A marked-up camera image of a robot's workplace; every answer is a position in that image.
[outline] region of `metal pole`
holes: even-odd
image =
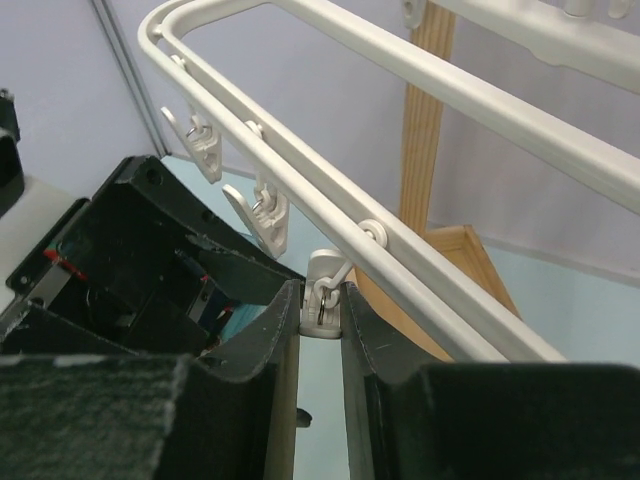
[[[98,17],[102,31],[113,52],[118,67],[124,77],[125,83],[136,109],[142,118],[142,122],[151,138],[156,155],[163,157],[171,152],[168,142],[164,138],[164,132],[158,116],[155,114],[153,104],[147,87],[142,79],[138,65],[131,53],[131,49],[122,33],[122,27],[110,0],[90,0],[91,6]]]

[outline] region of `wooden stand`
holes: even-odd
[[[424,50],[449,60],[454,30],[455,15],[429,2],[422,24],[411,32],[411,41]],[[471,226],[427,231],[427,213],[438,152],[442,109],[442,102],[413,85],[407,87],[400,219],[500,303],[518,315],[513,301]],[[451,357],[362,271],[355,269],[350,280],[358,285],[378,315],[429,353],[442,360],[451,360]]]

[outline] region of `wooden post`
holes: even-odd
[[[411,43],[449,60],[455,15],[433,2],[427,3],[420,27],[411,32]],[[427,228],[431,183],[438,152],[442,102],[413,85],[407,86],[402,146],[402,197],[400,220],[414,232]]]

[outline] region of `wooden base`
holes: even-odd
[[[473,227],[464,225],[439,228],[425,232],[422,237],[469,278],[493,295],[496,300],[519,316],[507,289],[500,280],[498,272],[496,272]],[[451,361],[447,352],[411,320],[364,272],[356,268],[348,280],[358,285],[378,315],[413,343],[441,360]]]

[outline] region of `white wall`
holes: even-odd
[[[153,153],[87,0],[0,0],[0,86],[16,95],[25,171],[90,195]]]
[[[608,20],[609,2],[597,3],[597,18]],[[639,35],[640,8],[608,23]],[[452,61],[640,157],[640,96],[547,66],[462,19]],[[435,223],[470,223],[487,237],[640,278],[640,217],[452,109],[443,119],[434,184]]]
[[[112,1],[156,106],[178,110],[186,121],[181,98],[142,58],[135,39],[141,20],[162,0]],[[408,34],[398,2],[335,3]],[[271,5],[205,26],[185,42],[362,188],[397,208],[403,81]],[[173,151],[182,152],[167,131]],[[252,171],[228,144],[224,163]]]

